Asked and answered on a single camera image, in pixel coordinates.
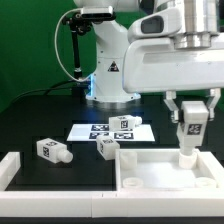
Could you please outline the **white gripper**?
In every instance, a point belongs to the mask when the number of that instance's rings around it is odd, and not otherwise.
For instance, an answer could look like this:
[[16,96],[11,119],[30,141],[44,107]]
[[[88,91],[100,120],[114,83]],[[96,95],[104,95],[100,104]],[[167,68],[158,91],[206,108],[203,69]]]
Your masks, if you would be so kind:
[[171,121],[179,122],[175,91],[210,89],[209,120],[224,87],[224,33],[217,6],[156,6],[128,30],[123,88],[128,93],[165,92]]

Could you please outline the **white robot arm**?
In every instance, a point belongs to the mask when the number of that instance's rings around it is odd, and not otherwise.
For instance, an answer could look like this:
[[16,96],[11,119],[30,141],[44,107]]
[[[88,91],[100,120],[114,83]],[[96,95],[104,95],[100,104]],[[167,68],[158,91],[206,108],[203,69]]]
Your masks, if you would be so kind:
[[164,92],[173,120],[178,91],[209,90],[209,118],[224,87],[224,33],[219,0],[74,0],[96,33],[90,97],[125,102]]

